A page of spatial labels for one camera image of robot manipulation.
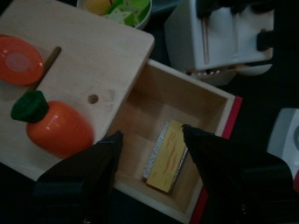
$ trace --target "wooden box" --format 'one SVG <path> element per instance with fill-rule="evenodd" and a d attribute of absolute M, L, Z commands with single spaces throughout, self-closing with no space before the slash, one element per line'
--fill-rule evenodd
<path fill-rule="evenodd" d="M 54 0 L 13 0 L 0 33 L 32 43 L 45 59 L 60 47 L 37 88 L 48 101 L 66 102 L 88 118 L 96 140 L 124 132 L 116 189 L 188 223 L 201 191 L 189 155 L 170 193 L 145 184 L 145 162 L 170 119 L 221 136 L 234 96 L 146 59 L 154 42 L 149 34 Z M 36 180 L 60 160 L 30 142 L 25 124 L 9 118 L 26 89 L 0 81 L 0 162 Z M 90 95 L 97 102 L 88 101 Z"/>
<path fill-rule="evenodd" d="M 108 133 L 124 132 L 114 187 L 149 207 L 188 223 L 201 191 L 189 154 L 170 193 L 145 184 L 142 171 L 154 142 L 172 119 L 221 136 L 234 97 L 185 74 L 148 60 Z"/>

